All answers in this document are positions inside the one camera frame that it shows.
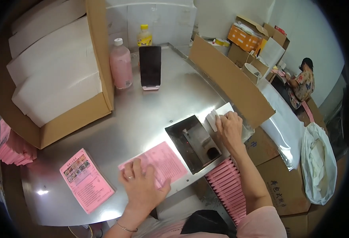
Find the stack of pink flyers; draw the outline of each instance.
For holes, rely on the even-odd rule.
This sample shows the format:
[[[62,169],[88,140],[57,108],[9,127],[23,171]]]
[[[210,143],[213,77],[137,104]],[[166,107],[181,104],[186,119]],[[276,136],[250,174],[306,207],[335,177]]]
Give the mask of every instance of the stack of pink flyers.
[[[37,149],[17,135],[3,119],[0,121],[0,160],[25,165],[37,158]]]
[[[87,214],[115,193],[84,149],[78,151],[59,171]]]
[[[230,158],[220,163],[206,175],[206,179],[223,206],[238,226],[246,216],[246,199],[243,195],[240,173]]]
[[[141,168],[143,173],[146,172],[149,164],[153,165],[156,170],[155,186],[157,189],[162,188],[167,179],[171,179],[171,183],[173,183],[188,173],[188,170],[181,163],[167,142],[162,142],[161,144],[156,145],[136,158],[141,159]],[[134,159],[135,158],[132,158],[119,165],[119,170],[124,169],[124,165],[133,161]]]

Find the floral blouse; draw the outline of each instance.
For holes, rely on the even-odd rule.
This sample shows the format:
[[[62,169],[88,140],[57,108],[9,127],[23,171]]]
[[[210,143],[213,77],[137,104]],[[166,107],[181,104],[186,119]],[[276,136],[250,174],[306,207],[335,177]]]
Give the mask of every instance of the floral blouse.
[[[298,83],[298,87],[293,88],[293,91],[291,88],[287,88],[287,91],[292,106],[298,109],[301,102],[309,98],[315,90],[315,78],[312,72],[303,71],[295,78],[295,81]]]

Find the plastic bottle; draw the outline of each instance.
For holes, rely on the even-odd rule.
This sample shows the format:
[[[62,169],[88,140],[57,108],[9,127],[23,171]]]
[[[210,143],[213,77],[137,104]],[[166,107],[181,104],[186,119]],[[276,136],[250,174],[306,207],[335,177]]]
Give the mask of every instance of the plastic bottle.
[[[114,40],[114,47],[110,53],[110,66],[114,84],[118,89],[132,85],[131,52],[123,45],[123,39]]]
[[[152,45],[152,33],[148,31],[148,25],[140,25],[140,30],[138,34],[138,46]]]

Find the hand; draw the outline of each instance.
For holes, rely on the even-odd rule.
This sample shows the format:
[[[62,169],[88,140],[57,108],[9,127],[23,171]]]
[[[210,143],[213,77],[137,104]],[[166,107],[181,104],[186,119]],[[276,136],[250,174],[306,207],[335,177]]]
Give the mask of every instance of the hand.
[[[225,116],[216,116],[215,125],[218,136],[232,156],[239,156],[246,151],[242,142],[243,119],[238,113],[229,111]]]
[[[128,225],[139,226],[171,190],[170,180],[165,181],[164,186],[157,190],[154,174],[152,165],[148,165],[146,173],[143,174],[139,158],[125,164],[124,170],[120,171],[119,181],[128,195],[128,204],[123,214],[129,217],[127,220],[130,223],[126,224],[126,228]]]

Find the pink menu flyer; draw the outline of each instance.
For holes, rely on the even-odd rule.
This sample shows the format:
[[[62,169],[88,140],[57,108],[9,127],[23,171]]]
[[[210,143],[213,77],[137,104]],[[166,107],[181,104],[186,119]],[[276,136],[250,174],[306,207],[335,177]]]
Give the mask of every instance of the pink menu flyer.
[[[84,149],[78,151],[59,171],[87,214],[115,193]]]
[[[171,183],[173,183],[188,173],[188,170],[165,141],[143,154],[138,155],[136,158],[141,159],[143,173],[145,173],[147,165],[149,164],[152,164],[156,169],[155,185],[157,189],[160,189],[167,179],[170,178]],[[134,159],[135,158],[129,159],[123,164],[120,164],[118,166],[119,170],[124,169],[124,165]]]

